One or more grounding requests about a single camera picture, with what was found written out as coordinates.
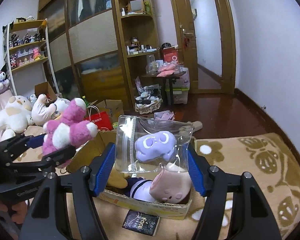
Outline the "person left hand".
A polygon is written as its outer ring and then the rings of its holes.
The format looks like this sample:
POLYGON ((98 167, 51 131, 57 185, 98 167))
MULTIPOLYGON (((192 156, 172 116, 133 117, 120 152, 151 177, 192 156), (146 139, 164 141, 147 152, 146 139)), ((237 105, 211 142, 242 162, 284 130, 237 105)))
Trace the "person left hand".
MULTIPOLYGON (((11 215, 11 219, 13 222, 17 224, 23 224, 25 216, 27 214, 27 204, 25 202, 20 202, 18 204, 12 205, 11 210, 13 214, 11 215)), ((8 213, 9 208, 0 202, 0 212, 8 213)))

